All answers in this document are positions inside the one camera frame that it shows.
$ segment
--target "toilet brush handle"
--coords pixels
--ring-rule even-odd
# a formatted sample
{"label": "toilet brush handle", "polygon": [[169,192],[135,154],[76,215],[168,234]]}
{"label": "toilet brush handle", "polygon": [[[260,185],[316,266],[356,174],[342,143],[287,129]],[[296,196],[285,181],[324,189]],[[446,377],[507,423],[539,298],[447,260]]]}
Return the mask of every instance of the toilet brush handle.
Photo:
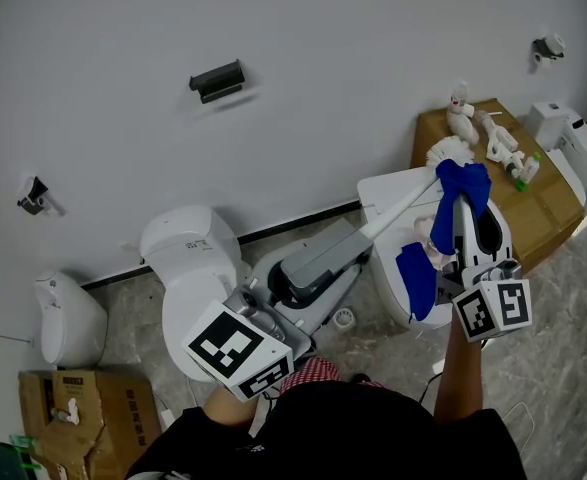
{"label": "toilet brush handle", "polygon": [[369,240],[375,240],[382,232],[388,228],[393,222],[402,215],[406,209],[411,206],[417,199],[426,192],[433,183],[437,181],[435,170],[431,170],[429,177],[419,185],[416,185],[413,190],[406,194],[400,201],[391,206],[382,215],[374,221],[365,224],[360,228],[362,233]]}

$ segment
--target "person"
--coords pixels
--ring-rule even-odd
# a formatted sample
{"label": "person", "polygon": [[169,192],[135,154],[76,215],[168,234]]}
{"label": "person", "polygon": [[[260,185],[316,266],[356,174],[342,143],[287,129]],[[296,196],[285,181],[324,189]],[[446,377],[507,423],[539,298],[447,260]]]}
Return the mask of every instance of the person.
{"label": "person", "polygon": [[282,383],[255,438],[259,397],[241,403],[216,388],[187,409],[132,466],[127,478],[526,478],[515,443],[483,409],[481,345],[451,322],[434,414],[417,401],[310,359]]}

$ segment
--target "floor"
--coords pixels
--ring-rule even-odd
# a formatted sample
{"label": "floor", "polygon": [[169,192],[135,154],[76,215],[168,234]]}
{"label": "floor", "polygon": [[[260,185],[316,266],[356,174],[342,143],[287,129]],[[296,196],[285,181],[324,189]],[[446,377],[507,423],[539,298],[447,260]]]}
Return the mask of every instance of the floor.
{"label": "floor", "polygon": [[[359,212],[345,217],[360,223]],[[242,248],[243,258],[254,264],[264,253],[310,236],[333,220],[248,244]],[[587,218],[579,233],[528,277],[534,322],[485,348],[485,406],[504,418],[531,480],[581,479],[587,471]],[[164,345],[164,287],[155,274],[91,293],[110,317],[102,367],[143,373],[151,381],[158,408],[166,405],[175,415],[204,402],[211,385],[189,382]],[[366,372],[389,388],[419,398],[433,375],[432,365],[444,358],[448,327],[422,334],[404,330],[384,311],[368,269],[345,305],[354,311],[357,326],[339,335],[330,326],[322,328],[316,334],[321,355],[334,361],[344,377]],[[429,410],[436,391],[437,382],[425,398]],[[265,414],[262,400],[253,431]]]}

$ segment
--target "white toilet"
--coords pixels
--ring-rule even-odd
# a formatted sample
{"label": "white toilet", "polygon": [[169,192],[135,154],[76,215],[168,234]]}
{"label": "white toilet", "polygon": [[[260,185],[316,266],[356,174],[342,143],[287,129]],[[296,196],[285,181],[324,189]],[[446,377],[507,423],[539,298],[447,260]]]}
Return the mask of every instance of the white toilet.
{"label": "white toilet", "polygon": [[[360,180],[357,192],[362,202],[363,220],[373,222],[379,218],[431,176],[431,172],[430,168],[421,167]],[[373,242],[369,265],[377,293],[389,314],[407,329],[428,331],[451,321],[451,303],[436,304],[421,322],[411,318],[409,294],[396,261],[402,247],[422,239],[416,233],[415,222],[434,216],[443,194],[442,184],[437,180]]]}
{"label": "white toilet", "polygon": [[190,378],[211,382],[181,342],[212,301],[224,302],[244,281],[237,238],[212,208],[185,206],[146,226],[140,254],[166,287],[162,330],[171,358]]}
{"label": "white toilet", "polygon": [[587,192],[587,125],[561,103],[536,103],[524,128],[546,151],[584,206]]}
{"label": "white toilet", "polygon": [[64,368],[85,368],[100,360],[106,339],[106,311],[62,272],[48,271],[35,280],[42,309],[42,355]]}

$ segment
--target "cardboard box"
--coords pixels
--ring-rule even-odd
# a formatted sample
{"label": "cardboard box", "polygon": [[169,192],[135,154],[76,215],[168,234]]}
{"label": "cardboard box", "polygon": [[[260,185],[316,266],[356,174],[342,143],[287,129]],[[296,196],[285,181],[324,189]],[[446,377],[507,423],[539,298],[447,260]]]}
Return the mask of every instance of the cardboard box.
{"label": "cardboard box", "polygon": [[[42,371],[18,374],[22,423],[24,435],[27,437],[39,438],[52,419],[51,409],[54,407],[54,402],[51,373]],[[55,464],[38,455],[34,449],[30,450],[30,455],[46,468],[51,480],[59,478]]]}
{"label": "cardboard box", "polygon": [[[536,151],[541,154],[539,172],[526,192],[518,192],[502,164],[486,160],[486,133],[474,123],[480,134],[480,142],[474,148],[475,160],[488,169],[492,182],[491,200],[511,229],[515,257],[524,272],[528,272],[571,236],[584,218],[584,208],[544,150],[496,99],[476,104],[475,110],[502,112],[493,116],[493,120],[513,135],[519,143],[518,149],[527,158]],[[446,123],[446,109],[421,114],[415,131],[411,167],[426,165],[426,152],[449,135],[452,133]]]}
{"label": "cardboard box", "polygon": [[22,414],[25,429],[29,421],[31,432],[39,433],[34,458],[63,467],[69,480],[124,478],[161,433],[153,393],[144,379],[68,370],[52,372],[51,382],[55,408],[68,412],[69,400],[75,398],[79,425],[53,420],[37,430],[40,422],[33,423],[32,415],[40,414],[41,402],[29,374],[20,374]]}

